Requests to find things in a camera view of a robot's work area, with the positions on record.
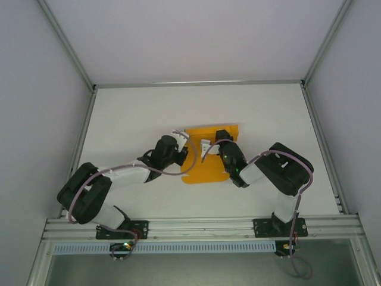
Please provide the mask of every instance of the yellow cutout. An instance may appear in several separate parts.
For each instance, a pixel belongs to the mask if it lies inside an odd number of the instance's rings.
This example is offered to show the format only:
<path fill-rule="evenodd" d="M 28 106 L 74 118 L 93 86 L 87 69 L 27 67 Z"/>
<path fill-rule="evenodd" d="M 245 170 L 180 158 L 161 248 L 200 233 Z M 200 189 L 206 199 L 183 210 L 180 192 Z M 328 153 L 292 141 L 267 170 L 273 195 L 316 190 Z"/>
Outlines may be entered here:
<path fill-rule="evenodd" d="M 187 175 L 182 177 L 184 183 L 200 184 L 207 182 L 223 182 L 229 178 L 229 174 L 225 173 L 224 165 L 219 155 L 208 154 L 204 162 L 201 163 L 201 139 L 210 140 L 211 144 L 216 141 L 216 132 L 225 129 L 233 136 L 234 141 L 238 139 L 238 125 L 212 126 L 203 128 L 186 129 L 185 132 L 196 146 L 197 162 L 195 167 L 190 170 Z M 195 153 L 192 147 L 188 148 L 189 153 L 181 167 L 181 171 L 188 169 L 193 163 Z"/>

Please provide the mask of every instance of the white ceiling panel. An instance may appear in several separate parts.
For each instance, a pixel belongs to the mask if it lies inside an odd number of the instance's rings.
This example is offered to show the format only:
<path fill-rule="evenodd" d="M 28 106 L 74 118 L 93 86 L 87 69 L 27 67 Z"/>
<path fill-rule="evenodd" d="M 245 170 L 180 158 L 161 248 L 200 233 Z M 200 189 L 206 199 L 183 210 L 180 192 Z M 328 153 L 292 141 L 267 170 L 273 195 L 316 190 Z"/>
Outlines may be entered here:
<path fill-rule="evenodd" d="M 48 0 L 96 84 L 301 79 L 342 0 Z"/>

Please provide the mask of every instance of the black mounting plate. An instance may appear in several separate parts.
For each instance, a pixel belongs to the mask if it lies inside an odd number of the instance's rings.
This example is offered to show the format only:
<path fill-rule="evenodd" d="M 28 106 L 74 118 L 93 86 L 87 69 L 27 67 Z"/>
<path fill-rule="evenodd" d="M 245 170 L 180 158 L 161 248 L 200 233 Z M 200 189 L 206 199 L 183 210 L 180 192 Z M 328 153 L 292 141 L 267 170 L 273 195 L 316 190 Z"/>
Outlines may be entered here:
<path fill-rule="evenodd" d="M 258 238 L 269 238 L 269 237 L 289 237 L 291 231 L 291 223 L 284 224 L 281 230 L 276 230 L 273 227 L 273 220 L 268 219 L 253 219 L 254 224 L 254 235 Z M 293 228 L 294 232 L 298 234 L 299 237 L 307 237 L 307 225 L 305 224 L 305 219 L 298 217 L 295 221 L 295 226 Z"/>
<path fill-rule="evenodd" d="M 148 220 L 131 220 L 129 225 L 129 231 L 134 231 L 138 235 L 138 239 L 146 240 L 148 236 Z M 113 232 L 104 229 L 100 225 L 96 226 L 97 240 L 133 240 L 132 234 L 127 234 L 125 232 Z"/>

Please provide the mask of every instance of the white tabletop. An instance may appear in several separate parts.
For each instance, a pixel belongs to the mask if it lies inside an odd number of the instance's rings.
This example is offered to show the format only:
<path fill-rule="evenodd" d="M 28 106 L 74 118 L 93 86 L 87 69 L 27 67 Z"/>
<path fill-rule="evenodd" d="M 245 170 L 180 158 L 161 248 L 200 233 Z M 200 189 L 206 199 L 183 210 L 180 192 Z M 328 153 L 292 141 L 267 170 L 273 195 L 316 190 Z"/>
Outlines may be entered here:
<path fill-rule="evenodd" d="M 247 158 L 281 142 L 314 166 L 314 183 L 302 196 L 302 215 L 336 215 L 338 208 L 298 84 L 177 86 L 100 89 L 81 163 L 126 164 L 155 147 L 173 129 L 238 124 L 238 145 Z M 172 165 L 169 172 L 178 172 Z M 107 201 L 130 217 L 269 216 L 278 190 L 263 178 L 247 188 L 230 180 L 184 183 L 162 175 L 129 185 Z"/>

